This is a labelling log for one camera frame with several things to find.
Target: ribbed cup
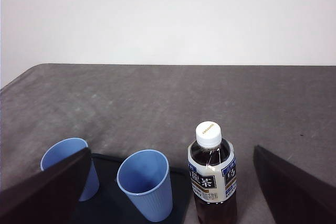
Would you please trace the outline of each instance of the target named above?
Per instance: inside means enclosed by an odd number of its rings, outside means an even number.
[[[129,156],[117,174],[120,189],[147,220],[157,222],[173,208],[167,158],[156,150],[142,150]]]

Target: gray tablecloth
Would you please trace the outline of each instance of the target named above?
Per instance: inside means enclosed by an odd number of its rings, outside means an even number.
[[[145,148],[187,168],[195,127],[235,147],[239,223],[274,223],[253,167],[257,144],[336,186],[336,67],[35,66],[1,92],[1,188],[39,172],[68,137],[125,157]],[[191,200],[185,223],[197,223]]]

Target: blue plastic cup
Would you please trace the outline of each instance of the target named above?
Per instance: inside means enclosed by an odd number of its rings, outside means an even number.
[[[77,137],[64,139],[47,150],[41,159],[41,170],[45,170],[61,160],[71,156],[72,154],[88,147],[85,140]],[[85,201],[93,197],[99,189],[99,180],[96,173],[95,165],[91,161],[91,167],[88,178],[86,180],[84,190],[79,201]]]
[[[119,167],[117,182],[147,220],[158,222],[173,209],[167,158],[156,150],[136,152]]]

